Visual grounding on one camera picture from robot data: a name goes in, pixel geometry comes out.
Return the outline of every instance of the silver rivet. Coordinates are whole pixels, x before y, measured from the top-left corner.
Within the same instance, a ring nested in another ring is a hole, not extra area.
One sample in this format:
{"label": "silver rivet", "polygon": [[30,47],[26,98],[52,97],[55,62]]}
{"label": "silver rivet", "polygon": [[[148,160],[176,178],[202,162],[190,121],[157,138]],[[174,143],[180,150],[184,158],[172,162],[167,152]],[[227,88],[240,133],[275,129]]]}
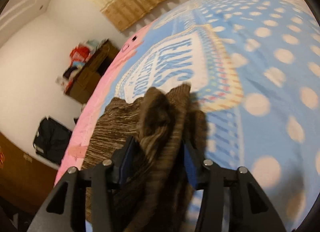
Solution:
{"label": "silver rivet", "polygon": [[239,167],[239,172],[240,172],[241,174],[246,174],[246,173],[248,172],[248,169],[245,168],[244,166],[240,166],[240,167]]}
{"label": "silver rivet", "polygon": [[103,160],[102,164],[104,166],[109,166],[110,164],[112,164],[112,160],[111,159],[105,159],[105,160]]}
{"label": "silver rivet", "polygon": [[68,173],[74,174],[77,170],[78,170],[77,167],[72,166],[72,167],[68,168]]}
{"label": "silver rivet", "polygon": [[212,162],[210,159],[205,159],[205,160],[203,161],[203,164],[204,164],[205,166],[211,166],[211,165],[213,165],[213,162]]}

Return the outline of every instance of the wooden door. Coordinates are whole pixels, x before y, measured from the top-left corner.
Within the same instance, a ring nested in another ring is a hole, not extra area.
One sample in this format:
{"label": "wooden door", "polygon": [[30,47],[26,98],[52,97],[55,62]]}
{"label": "wooden door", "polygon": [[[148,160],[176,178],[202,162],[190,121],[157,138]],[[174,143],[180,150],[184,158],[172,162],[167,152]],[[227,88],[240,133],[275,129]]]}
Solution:
{"label": "wooden door", "polygon": [[35,214],[52,190],[57,170],[26,155],[2,133],[0,147],[0,197]]}

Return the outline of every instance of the bedsheet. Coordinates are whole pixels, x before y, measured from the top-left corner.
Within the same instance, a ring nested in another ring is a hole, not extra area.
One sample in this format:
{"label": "bedsheet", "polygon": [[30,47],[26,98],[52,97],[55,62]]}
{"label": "bedsheet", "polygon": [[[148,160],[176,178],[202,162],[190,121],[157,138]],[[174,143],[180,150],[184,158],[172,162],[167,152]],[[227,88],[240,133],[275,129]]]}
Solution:
{"label": "bedsheet", "polygon": [[[248,167],[286,229],[296,228],[320,191],[320,28],[305,2],[190,0],[134,36],[81,114],[56,182],[81,168],[114,96],[131,103],[150,86],[168,92],[188,81],[207,116],[206,157]],[[185,230],[201,197],[195,192]],[[227,231],[227,215],[223,224]]]}

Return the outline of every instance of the striped brown fabric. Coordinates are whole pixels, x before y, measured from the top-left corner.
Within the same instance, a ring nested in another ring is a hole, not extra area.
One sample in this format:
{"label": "striped brown fabric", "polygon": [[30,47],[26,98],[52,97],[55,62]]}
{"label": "striped brown fabric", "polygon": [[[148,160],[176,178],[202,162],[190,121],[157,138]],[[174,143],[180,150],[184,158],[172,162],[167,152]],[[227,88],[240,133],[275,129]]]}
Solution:
{"label": "striped brown fabric", "polygon": [[[194,108],[188,84],[166,95],[151,87],[131,104],[113,98],[97,121],[83,168],[111,158],[129,135],[140,144],[132,165],[134,175],[123,189],[113,192],[120,231],[179,230],[192,196],[181,139],[187,137],[201,149],[206,142],[205,115]],[[86,196],[86,217],[91,221],[90,189]]]}

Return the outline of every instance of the black suitcase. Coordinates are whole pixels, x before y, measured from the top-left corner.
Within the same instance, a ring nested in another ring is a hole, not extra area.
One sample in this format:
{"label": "black suitcase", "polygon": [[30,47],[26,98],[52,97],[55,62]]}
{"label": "black suitcase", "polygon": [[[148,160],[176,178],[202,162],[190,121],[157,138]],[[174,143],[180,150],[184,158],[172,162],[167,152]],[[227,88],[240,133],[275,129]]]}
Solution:
{"label": "black suitcase", "polygon": [[50,117],[42,119],[33,140],[36,154],[60,165],[71,134],[71,130],[56,120]]}

